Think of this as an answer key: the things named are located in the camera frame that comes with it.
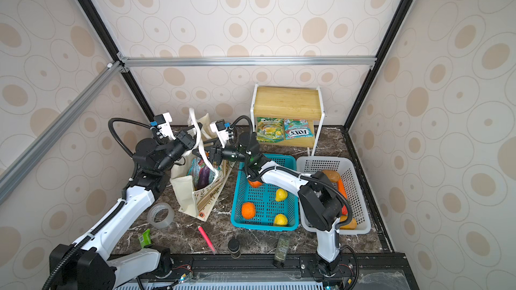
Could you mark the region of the teal mint candy bag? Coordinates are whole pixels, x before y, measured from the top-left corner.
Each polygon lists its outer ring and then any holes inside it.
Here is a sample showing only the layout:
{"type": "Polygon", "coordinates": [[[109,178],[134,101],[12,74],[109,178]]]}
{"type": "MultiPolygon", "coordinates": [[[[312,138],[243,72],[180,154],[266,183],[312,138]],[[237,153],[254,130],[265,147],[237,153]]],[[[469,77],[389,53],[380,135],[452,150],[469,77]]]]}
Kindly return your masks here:
{"type": "Polygon", "coordinates": [[[192,182],[195,188],[200,178],[200,172],[205,167],[204,161],[201,158],[194,158],[191,162],[188,175],[192,177],[192,182]]]}

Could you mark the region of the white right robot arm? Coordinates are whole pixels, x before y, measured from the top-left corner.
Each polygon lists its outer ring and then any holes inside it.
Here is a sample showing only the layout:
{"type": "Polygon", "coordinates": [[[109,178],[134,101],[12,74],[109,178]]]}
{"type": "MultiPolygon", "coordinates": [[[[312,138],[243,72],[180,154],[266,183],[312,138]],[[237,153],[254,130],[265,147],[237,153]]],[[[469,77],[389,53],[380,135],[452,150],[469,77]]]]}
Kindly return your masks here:
{"type": "Polygon", "coordinates": [[[213,123],[212,131],[218,138],[213,145],[205,147],[193,109],[189,109],[189,118],[196,132],[192,152],[203,159],[215,177],[219,176],[217,167],[222,161],[240,162],[248,180],[275,185],[296,195],[305,218],[316,229],[319,260],[327,265],[339,262],[339,230],[352,222],[353,209],[324,173],[304,174],[278,165],[262,153],[253,130],[240,136],[239,142],[229,144],[229,132],[235,129],[235,123],[213,123]]]}

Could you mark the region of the orange toy carrot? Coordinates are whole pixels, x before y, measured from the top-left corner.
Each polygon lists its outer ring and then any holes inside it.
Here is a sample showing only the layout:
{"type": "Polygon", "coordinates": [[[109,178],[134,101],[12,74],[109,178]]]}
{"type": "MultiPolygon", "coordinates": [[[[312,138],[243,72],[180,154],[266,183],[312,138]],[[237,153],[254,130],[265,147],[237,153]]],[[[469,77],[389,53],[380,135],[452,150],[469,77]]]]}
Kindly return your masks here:
{"type": "Polygon", "coordinates": [[[341,193],[341,195],[344,196],[345,199],[347,199],[347,192],[345,190],[345,185],[343,184],[343,180],[342,179],[338,180],[338,182],[337,182],[337,189],[341,193]]]}

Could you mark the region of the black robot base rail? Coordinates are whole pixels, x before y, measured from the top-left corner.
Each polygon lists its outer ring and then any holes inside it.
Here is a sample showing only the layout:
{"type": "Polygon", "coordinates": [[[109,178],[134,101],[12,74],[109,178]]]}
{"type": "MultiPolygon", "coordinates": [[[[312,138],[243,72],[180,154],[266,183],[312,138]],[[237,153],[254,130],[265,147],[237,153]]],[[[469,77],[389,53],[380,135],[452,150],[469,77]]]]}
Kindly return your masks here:
{"type": "Polygon", "coordinates": [[[146,289],[172,285],[174,289],[418,289],[405,255],[349,254],[334,272],[324,275],[314,255],[289,254],[282,268],[274,256],[173,255],[172,270],[164,278],[141,275],[146,289]]]}

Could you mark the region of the cream canvas grocery bag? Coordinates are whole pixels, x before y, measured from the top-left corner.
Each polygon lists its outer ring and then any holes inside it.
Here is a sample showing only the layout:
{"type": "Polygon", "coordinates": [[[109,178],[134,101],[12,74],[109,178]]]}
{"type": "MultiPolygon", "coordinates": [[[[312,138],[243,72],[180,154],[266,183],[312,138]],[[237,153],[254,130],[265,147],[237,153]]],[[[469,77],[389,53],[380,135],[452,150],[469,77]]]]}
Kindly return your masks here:
{"type": "Polygon", "coordinates": [[[208,157],[188,152],[182,165],[171,170],[170,184],[180,205],[180,212],[205,222],[231,173],[233,163],[206,164],[208,157]]]}

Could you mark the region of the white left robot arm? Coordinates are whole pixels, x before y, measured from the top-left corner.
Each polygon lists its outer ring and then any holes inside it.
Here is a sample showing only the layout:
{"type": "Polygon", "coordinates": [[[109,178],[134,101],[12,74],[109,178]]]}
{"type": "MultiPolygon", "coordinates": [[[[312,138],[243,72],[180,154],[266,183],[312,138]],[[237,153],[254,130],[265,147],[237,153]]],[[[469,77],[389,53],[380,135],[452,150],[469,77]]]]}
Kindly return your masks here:
{"type": "Polygon", "coordinates": [[[145,246],[117,259],[111,259],[110,255],[127,229],[164,192],[170,170],[178,160],[189,156],[202,141],[202,124],[193,110],[189,113],[194,136],[187,128],[177,135],[162,131],[160,127],[169,122],[166,117],[156,118],[143,125],[154,132],[154,137],[140,141],[134,152],[123,143],[114,127],[123,119],[109,120],[113,139],[134,163],[132,176],[121,198],[98,223],[72,244],[60,244],[51,252],[50,275],[43,289],[114,289],[147,273],[159,279],[171,274],[171,252],[163,246],[145,246]]]}

